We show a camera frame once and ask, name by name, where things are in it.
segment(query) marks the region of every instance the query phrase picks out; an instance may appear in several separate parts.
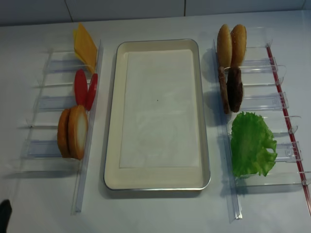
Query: tomato slice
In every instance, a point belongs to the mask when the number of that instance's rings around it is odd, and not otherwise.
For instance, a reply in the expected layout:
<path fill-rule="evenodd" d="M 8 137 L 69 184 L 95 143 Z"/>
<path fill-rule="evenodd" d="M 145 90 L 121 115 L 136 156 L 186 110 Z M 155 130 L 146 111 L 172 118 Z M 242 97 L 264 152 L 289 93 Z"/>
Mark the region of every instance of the tomato slice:
<path fill-rule="evenodd" d="M 87 96 L 87 81 L 86 75 L 82 69 L 76 72 L 74 78 L 74 94 L 76 97 L 77 105 L 86 106 L 86 96 Z"/>
<path fill-rule="evenodd" d="M 94 99 L 95 99 L 97 82 L 98 82 L 98 75 L 93 74 L 92 79 L 91 79 L 91 83 L 89 84 L 88 93 L 86 96 L 86 109 L 88 111 L 91 110 Z"/>

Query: green lettuce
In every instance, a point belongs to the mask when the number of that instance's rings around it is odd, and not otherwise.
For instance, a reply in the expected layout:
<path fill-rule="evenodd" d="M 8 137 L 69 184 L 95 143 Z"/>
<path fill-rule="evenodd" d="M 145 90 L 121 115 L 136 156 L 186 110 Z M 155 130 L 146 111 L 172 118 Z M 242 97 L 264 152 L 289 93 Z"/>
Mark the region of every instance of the green lettuce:
<path fill-rule="evenodd" d="M 235 177 L 263 174 L 266 176 L 273 168 L 276 141 L 262 116 L 254 113 L 240 113 L 232 123 L 232 170 Z"/>

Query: white table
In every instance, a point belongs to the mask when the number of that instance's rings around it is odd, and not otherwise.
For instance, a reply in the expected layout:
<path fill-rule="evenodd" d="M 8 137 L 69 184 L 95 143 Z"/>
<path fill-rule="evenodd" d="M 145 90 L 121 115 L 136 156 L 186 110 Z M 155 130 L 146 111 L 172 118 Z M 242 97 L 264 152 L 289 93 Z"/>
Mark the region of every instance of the white table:
<path fill-rule="evenodd" d="M 302 189 L 281 193 L 256 193 L 241 197 L 242 220 L 229 223 L 226 198 L 222 195 L 222 165 L 217 129 L 208 124 L 211 182 L 197 197 L 129 198 L 111 195 L 103 183 L 104 132 L 108 95 L 112 89 L 117 47 L 124 41 L 191 38 L 199 45 L 202 69 L 214 75 L 206 51 L 220 26 L 238 23 L 246 27 L 272 27 L 272 52 L 278 64 L 287 66 L 282 85 L 290 115 L 302 116 L 296 139 L 304 156 L 304 169 L 311 170 L 309 98 L 311 78 L 311 12 L 269 12 L 143 20 L 87 22 L 85 27 L 104 45 L 99 100 L 88 164 L 82 212 L 71 216 L 75 177 L 0 180 L 0 198 L 14 199 L 9 232 L 308 232 L 311 218 Z M 50 24 L 0 28 L 0 148 L 3 157 L 18 157 L 28 130 L 24 123 L 38 90 L 34 70 L 42 68 L 46 38 L 66 34 L 77 24 Z M 203 92 L 211 90 L 202 77 Z M 213 112 L 206 106 L 206 114 Z"/>

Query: cheese slice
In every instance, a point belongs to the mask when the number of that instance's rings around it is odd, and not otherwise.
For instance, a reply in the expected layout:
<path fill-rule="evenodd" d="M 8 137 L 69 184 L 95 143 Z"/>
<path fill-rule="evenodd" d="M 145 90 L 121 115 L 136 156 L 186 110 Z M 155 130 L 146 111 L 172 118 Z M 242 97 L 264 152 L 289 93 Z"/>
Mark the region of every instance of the cheese slice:
<path fill-rule="evenodd" d="M 97 48 L 92 37 L 81 23 L 78 30 L 73 31 L 74 52 L 76 56 L 87 65 L 88 70 L 94 74 L 96 67 Z"/>

